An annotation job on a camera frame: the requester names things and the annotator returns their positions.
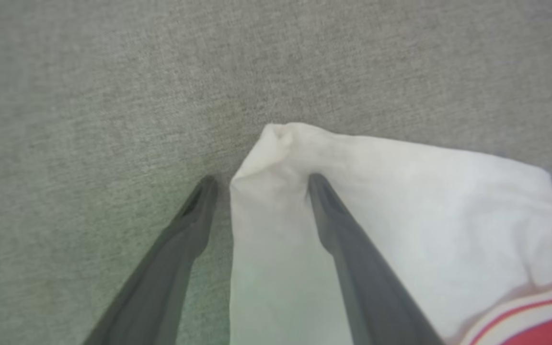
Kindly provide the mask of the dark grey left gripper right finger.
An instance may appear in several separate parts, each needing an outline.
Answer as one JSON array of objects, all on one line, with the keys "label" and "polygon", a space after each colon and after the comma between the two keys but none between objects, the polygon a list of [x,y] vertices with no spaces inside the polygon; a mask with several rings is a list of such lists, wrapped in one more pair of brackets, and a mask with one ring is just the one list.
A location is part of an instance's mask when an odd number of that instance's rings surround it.
[{"label": "dark grey left gripper right finger", "polygon": [[320,241],[335,264],[354,345],[444,345],[328,179],[310,175],[308,192]]}]

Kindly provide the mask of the red Bulls basketball jersey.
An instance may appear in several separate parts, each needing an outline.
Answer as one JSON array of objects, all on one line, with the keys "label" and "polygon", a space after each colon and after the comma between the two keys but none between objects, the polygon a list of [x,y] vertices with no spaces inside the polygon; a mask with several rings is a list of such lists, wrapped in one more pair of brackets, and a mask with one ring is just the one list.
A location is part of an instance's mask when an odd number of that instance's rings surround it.
[{"label": "red Bulls basketball jersey", "polygon": [[448,345],[552,345],[552,179],[473,151],[267,125],[230,183],[230,345],[353,345],[324,175]]}]

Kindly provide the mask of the grey fabric sofa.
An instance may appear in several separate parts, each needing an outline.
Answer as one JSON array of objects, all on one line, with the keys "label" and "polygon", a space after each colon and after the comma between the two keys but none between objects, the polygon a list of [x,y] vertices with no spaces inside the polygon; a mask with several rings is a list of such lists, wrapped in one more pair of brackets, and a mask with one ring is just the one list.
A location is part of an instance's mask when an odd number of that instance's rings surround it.
[{"label": "grey fabric sofa", "polygon": [[266,124],[552,175],[552,0],[0,0],[0,345],[83,345],[197,182],[178,345],[228,345],[229,183]]}]

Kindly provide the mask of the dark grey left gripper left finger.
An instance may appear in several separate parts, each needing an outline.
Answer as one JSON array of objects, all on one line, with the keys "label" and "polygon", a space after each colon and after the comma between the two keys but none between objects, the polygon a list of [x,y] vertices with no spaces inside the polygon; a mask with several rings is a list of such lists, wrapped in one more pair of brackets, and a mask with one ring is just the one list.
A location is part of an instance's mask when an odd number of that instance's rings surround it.
[{"label": "dark grey left gripper left finger", "polygon": [[205,251],[218,183],[203,177],[83,345],[175,345],[190,274]]}]

